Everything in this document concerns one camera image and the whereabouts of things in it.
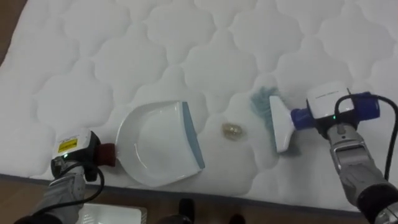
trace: white quilted mattress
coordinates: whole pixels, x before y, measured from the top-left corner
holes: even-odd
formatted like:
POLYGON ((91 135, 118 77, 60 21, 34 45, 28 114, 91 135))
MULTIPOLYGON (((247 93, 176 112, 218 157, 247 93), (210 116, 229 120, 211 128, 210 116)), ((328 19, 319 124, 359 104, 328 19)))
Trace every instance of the white quilted mattress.
MULTIPOLYGON (((277 86, 302 108, 307 89, 341 80, 398 102, 397 40, 397 0, 30 0, 0 68, 0 173, 51 179, 59 134, 84 126, 114 142, 133 108, 185 100, 206 168, 153 190, 354 210, 328 143, 302 131, 276 154, 250 97, 277 86), (247 138, 225 139, 227 121, 247 138)), ((359 132, 384 169, 393 114, 381 109, 359 132)), ((106 185, 147 189, 103 170, 106 185)))

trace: wooden floor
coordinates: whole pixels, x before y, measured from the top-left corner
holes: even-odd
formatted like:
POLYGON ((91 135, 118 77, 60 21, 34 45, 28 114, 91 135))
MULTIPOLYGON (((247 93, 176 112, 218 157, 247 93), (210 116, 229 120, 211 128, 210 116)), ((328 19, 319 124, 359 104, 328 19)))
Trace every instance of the wooden floor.
MULTIPOLYGON (((11 35, 26 0, 0 0, 0 63, 7 52, 11 35)), ((29 214, 42 198, 43 185, 0 180, 1 223, 14 223, 29 214)), ((148 223, 177 212, 177 199, 130 197, 127 195, 102 194, 95 201, 113 205, 145 207, 148 223)), ((209 200, 196 200, 197 221, 195 223, 228 223, 231 215, 242 214, 247 223, 366 223, 362 218, 342 218, 314 213, 299 213, 274 208, 254 207, 238 204, 217 203, 209 200)))

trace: white dustpan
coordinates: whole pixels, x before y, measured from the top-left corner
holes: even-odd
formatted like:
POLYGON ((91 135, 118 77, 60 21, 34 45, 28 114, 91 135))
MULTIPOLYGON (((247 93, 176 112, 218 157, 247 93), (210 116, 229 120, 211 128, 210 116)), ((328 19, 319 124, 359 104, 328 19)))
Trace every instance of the white dustpan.
POLYGON ((150 187, 205 168, 187 102, 151 103, 130 112, 119 128, 116 157, 132 178, 150 187))

